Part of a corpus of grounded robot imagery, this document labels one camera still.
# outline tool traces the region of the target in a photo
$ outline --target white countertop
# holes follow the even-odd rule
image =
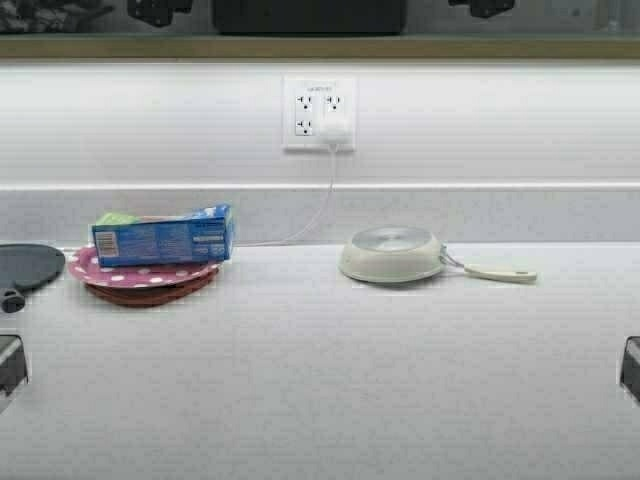
[[[454,245],[538,285],[353,282],[339,248],[238,249],[147,311],[70,276],[0,331],[32,381],[0,415],[0,478],[625,479],[640,407],[640,244]]]

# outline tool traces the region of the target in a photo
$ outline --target stack of plates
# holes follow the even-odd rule
[[[133,308],[148,308],[183,298],[208,285],[218,273],[217,263],[100,267],[95,247],[69,258],[71,275],[103,300]]]

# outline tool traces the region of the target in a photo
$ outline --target white wall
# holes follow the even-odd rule
[[[399,218],[451,240],[640,240],[640,66],[597,62],[3,64],[0,238],[68,242],[104,210],[224,199],[243,238],[285,235],[328,162],[282,150],[283,75],[359,81],[339,211],[308,241]],[[286,207],[277,232],[252,214],[265,205]]]
[[[0,68],[3,184],[281,183],[282,76],[355,75],[346,183],[640,180],[640,68],[75,64]]]

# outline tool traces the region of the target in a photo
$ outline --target shelf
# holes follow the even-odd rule
[[[637,37],[7,35],[0,59],[640,59]]]

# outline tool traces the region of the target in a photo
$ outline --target polka dot plate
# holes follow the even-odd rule
[[[84,247],[69,257],[69,273],[81,282],[97,287],[154,288],[179,285],[218,270],[217,263],[144,265],[101,268],[95,247]]]

